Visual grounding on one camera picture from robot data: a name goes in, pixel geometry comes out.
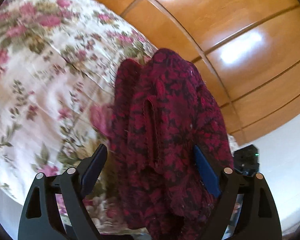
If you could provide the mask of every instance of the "knitted garment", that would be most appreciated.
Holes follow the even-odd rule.
[[[196,239],[217,201],[202,185],[194,145],[233,167],[220,109],[197,68],[169,49],[145,67],[125,60],[115,82],[111,150],[128,227],[154,240]]]

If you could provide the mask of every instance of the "metal screw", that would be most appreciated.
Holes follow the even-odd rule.
[[[256,174],[257,179],[263,179],[263,175],[261,173]]]
[[[42,179],[43,178],[43,173],[40,172],[35,176],[37,179]]]
[[[232,171],[232,169],[231,168],[228,168],[228,167],[226,167],[226,168],[224,168],[224,170],[223,170],[226,174],[231,174],[233,171]]]
[[[75,168],[69,168],[68,170],[67,170],[67,173],[68,174],[74,174],[75,173]]]

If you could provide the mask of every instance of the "blue gripper pad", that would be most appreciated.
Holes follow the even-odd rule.
[[[203,155],[200,148],[195,145],[193,148],[195,163],[201,176],[201,180],[208,192],[215,197],[219,197],[221,190],[219,187],[219,177],[213,171],[211,165]]]

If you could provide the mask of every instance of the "bed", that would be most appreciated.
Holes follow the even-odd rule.
[[[5,0],[0,6],[0,188],[23,204],[36,173],[62,173],[108,145],[120,62],[156,48],[94,0]],[[100,233],[131,234],[111,153],[84,204]],[[69,224],[61,195],[63,222]]]

